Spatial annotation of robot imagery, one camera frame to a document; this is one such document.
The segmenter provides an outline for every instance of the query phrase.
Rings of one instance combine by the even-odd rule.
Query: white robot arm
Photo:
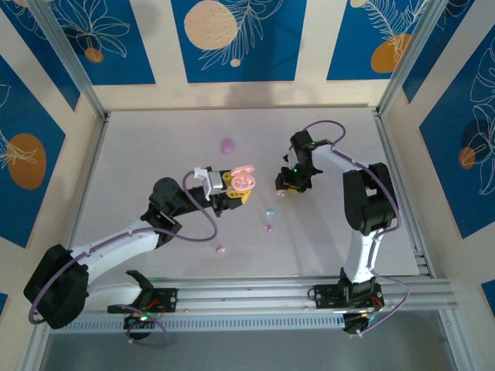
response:
[[[212,240],[217,235],[217,226],[204,209],[211,207],[215,215],[220,216],[224,210],[244,205],[254,188],[255,180],[250,174],[253,171],[252,166],[219,172],[195,168],[184,178],[184,189],[174,179],[160,179],[149,197],[148,211],[125,230],[72,250],[66,250],[62,245],[49,248],[24,289],[24,295],[33,304],[30,321],[38,323],[33,318],[34,308],[50,327],[61,328],[71,323],[83,309],[108,307],[111,313],[129,313],[117,304],[131,303],[135,308],[160,307],[160,298],[163,295],[171,297],[174,293],[167,292],[168,289],[154,289],[137,271],[126,273],[138,285],[121,282],[92,288],[91,284],[111,268],[157,249],[174,237],[193,242]],[[186,189],[185,181],[190,175],[201,180],[203,186]],[[175,218],[197,210],[212,223],[213,236],[193,239],[178,235],[182,226]],[[167,303],[171,309],[175,308],[173,303],[170,300]]]
[[[381,187],[363,170],[364,165],[337,151],[332,142],[313,141],[307,130],[295,133],[290,142],[291,148],[284,156],[287,166],[282,167],[275,181],[279,192],[305,192],[312,188],[311,178],[318,174],[343,180],[344,209],[352,237],[349,255],[340,272],[340,283],[327,292],[327,297],[331,297],[327,302],[337,303],[341,308],[359,306],[366,295],[378,288],[370,269],[377,258],[382,232],[395,218],[394,209]],[[378,163],[366,167],[395,200],[387,166]],[[367,189],[376,190],[376,194],[368,196]]]

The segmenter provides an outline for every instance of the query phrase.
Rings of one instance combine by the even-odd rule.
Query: purple cable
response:
[[[313,122],[313,123],[309,124],[303,130],[307,130],[307,129],[309,129],[310,127],[312,127],[314,125],[322,124],[324,122],[329,122],[329,123],[336,124],[337,126],[339,126],[340,128],[343,129],[342,135],[340,137],[338,137],[337,140],[332,143],[332,146],[331,146],[332,151],[336,155],[340,156],[341,158],[343,158],[344,160],[350,162],[351,164],[355,165],[356,167],[363,169],[378,184],[378,186],[380,187],[380,189],[385,194],[385,197],[387,197],[388,202],[392,205],[392,209],[394,210],[394,213],[395,213],[395,215],[397,217],[397,225],[396,226],[393,226],[391,228],[388,228],[387,230],[382,230],[381,232],[377,233],[377,235],[373,239],[373,243],[371,244],[371,249],[370,249],[370,255],[368,256],[367,268],[368,268],[369,272],[372,275],[374,275],[375,277],[380,278],[382,280],[391,281],[391,282],[394,282],[396,284],[401,285],[406,290],[405,296],[401,300],[401,302],[395,308],[393,308],[389,313],[387,313],[387,315],[385,315],[380,321],[378,321],[373,326],[371,326],[371,327],[363,330],[362,332],[360,332],[358,334],[359,336],[362,336],[362,335],[366,334],[367,332],[369,332],[370,330],[372,330],[373,328],[377,327],[380,323],[383,323],[386,320],[388,320],[396,311],[398,311],[405,304],[405,302],[409,299],[409,295],[411,294],[411,292],[409,291],[409,287],[404,282],[399,281],[399,280],[396,280],[395,278],[382,276],[382,275],[376,273],[374,271],[373,267],[372,267],[372,261],[373,261],[374,251],[376,250],[376,247],[377,247],[376,240],[378,238],[382,237],[383,235],[387,234],[387,233],[394,232],[395,230],[399,229],[401,227],[401,225],[402,225],[402,218],[401,218],[401,214],[399,213],[398,205],[395,202],[395,200],[392,197],[392,195],[390,194],[390,192],[388,192],[388,189],[387,189],[387,187],[385,187],[385,184],[368,167],[360,164],[359,162],[355,162],[351,157],[349,157],[349,156],[345,155],[344,153],[342,153],[342,152],[337,151],[336,149],[334,149],[335,145],[339,141],[341,141],[343,139],[343,137],[345,137],[345,135],[347,133],[346,128],[340,122],[332,121],[332,120],[320,120],[320,121],[316,121],[316,122]]]
[[[187,179],[192,175],[194,174],[194,172],[188,172],[187,174],[184,175],[184,178],[183,178],[183,190],[184,190],[184,193],[186,194],[187,198],[190,200],[190,202],[210,221],[211,225],[213,226],[213,234],[210,236],[210,237],[207,237],[207,238],[192,238],[192,237],[185,237],[185,236],[181,236],[179,234],[176,234],[174,232],[170,232],[169,230],[165,230],[163,228],[155,228],[155,227],[146,227],[146,228],[138,228],[136,230],[133,230],[131,231],[130,233],[129,232],[123,232],[121,234],[118,234],[117,236],[114,236],[112,238],[109,238],[108,240],[105,240],[101,243],[99,243],[98,245],[95,245],[93,246],[92,248],[89,249],[89,253],[82,253],[82,254],[79,254],[77,255],[74,259],[72,259],[71,261],[67,262],[63,267],[61,267],[47,282],[46,284],[43,286],[43,288],[39,291],[38,295],[36,296],[36,298],[34,299],[34,301],[32,302],[32,306],[31,308],[29,309],[29,314],[28,314],[28,320],[29,320],[29,323],[33,324],[33,325],[39,325],[40,323],[44,323],[44,319],[35,319],[34,316],[35,316],[35,312],[36,312],[36,309],[38,308],[38,305],[39,303],[41,302],[41,299],[42,297],[46,294],[46,292],[48,291],[48,289],[52,286],[53,282],[55,282],[62,274],[63,272],[65,272],[67,269],[69,269],[72,265],[74,265],[76,262],[78,262],[79,260],[81,260],[82,258],[84,257],[89,257],[92,253],[100,250],[101,248],[113,243],[113,242],[116,242],[116,241],[119,241],[121,240],[122,238],[124,237],[129,237],[131,236],[132,234],[134,233],[144,233],[144,232],[160,232],[160,233],[165,233],[165,234],[168,234],[172,237],[175,237],[179,240],[184,240],[184,241],[188,241],[188,242],[207,242],[207,241],[211,241],[212,239],[214,239],[217,234],[218,234],[218,226],[217,224],[215,223],[215,220],[210,216],[210,214],[208,214],[208,212],[193,198],[193,195],[191,195],[191,193],[189,192],[189,190],[187,189],[186,187],[186,181]],[[136,311],[137,313],[139,313],[139,309],[136,309],[136,308],[132,308],[132,307],[129,307],[128,305],[118,305],[120,307],[128,307],[131,308],[131,310],[133,311]],[[159,320],[156,319],[156,318],[153,318],[153,321],[158,325],[158,322]],[[162,328],[163,330],[165,330],[165,328],[163,327],[162,323],[160,322],[160,324],[158,325],[160,328]],[[139,345],[148,345],[148,344],[143,344],[143,343],[138,343],[138,342],[135,342],[136,344],[139,344]]]
[[[333,142],[333,145],[336,145],[338,142],[340,142],[343,139],[343,137],[346,136],[346,134],[347,134],[346,127],[343,126],[340,122],[334,121],[334,120],[318,120],[318,121],[312,122],[311,124],[309,124],[308,126],[306,126],[305,128],[303,128],[303,130],[308,130],[309,128],[311,128],[311,127],[313,127],[315,125],[324,124],[324,123],[335,124],[339,128],[342,129],[342,134]]]

